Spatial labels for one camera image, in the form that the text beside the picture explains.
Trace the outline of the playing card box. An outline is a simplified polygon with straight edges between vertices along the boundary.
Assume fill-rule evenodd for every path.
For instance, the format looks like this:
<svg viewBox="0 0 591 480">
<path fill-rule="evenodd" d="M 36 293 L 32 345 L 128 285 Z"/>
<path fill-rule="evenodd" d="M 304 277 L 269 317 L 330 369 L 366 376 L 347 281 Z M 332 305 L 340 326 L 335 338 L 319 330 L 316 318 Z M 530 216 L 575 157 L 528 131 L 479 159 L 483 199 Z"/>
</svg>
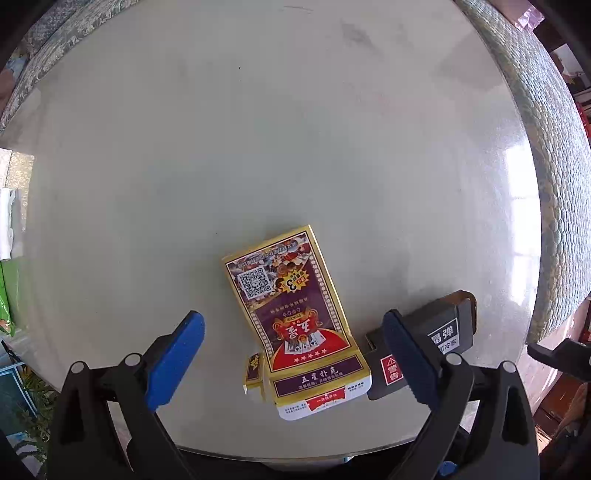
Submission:
<svg viewBox="0 0 591 480">
<path fill-rule="evenodd" d="M 249 359 L 245 388 L 269 387 L 286 421 L 369 392 L 372 372 L 349 328 L 311 226 L 222 262 L 262 346 Z"/>
</svg>

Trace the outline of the green chips bag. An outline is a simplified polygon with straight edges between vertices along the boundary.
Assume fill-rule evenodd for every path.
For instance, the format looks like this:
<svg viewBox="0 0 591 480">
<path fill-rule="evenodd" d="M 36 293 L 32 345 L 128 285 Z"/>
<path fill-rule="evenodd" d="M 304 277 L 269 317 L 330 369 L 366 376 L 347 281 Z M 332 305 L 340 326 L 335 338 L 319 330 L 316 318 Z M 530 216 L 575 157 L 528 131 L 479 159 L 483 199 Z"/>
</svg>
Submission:
<svg viewBox="0 0 591 480">
<path fill-rule="evenodd" d="M 21 262 L 1 263 L 1 334 L 14 337 L 22 329 Z"/>
</svg>

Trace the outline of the black gel ball box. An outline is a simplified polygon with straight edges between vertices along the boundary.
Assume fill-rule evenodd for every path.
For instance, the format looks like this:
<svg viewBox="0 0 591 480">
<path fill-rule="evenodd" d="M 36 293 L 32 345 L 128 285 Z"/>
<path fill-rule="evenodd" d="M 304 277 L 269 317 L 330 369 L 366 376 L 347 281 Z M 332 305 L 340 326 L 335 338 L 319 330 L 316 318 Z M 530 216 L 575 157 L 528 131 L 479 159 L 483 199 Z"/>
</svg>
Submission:
<svg viewBox="0 0 591 480">
<path fill-rule="evenodd" d="M 472 347 L 477 331 L 477 300 L 471 292 L 458 290 L 406 315 L 403 323 L 414 333 L 428 336 L 442 354 L 463 353 Z M 408 382 L 387 346 L 383 329 L 370 331 L 366 340 L 369 351 L 363 356 L 372 371 L 368 397 L 376 401 Z"/>
</svg>

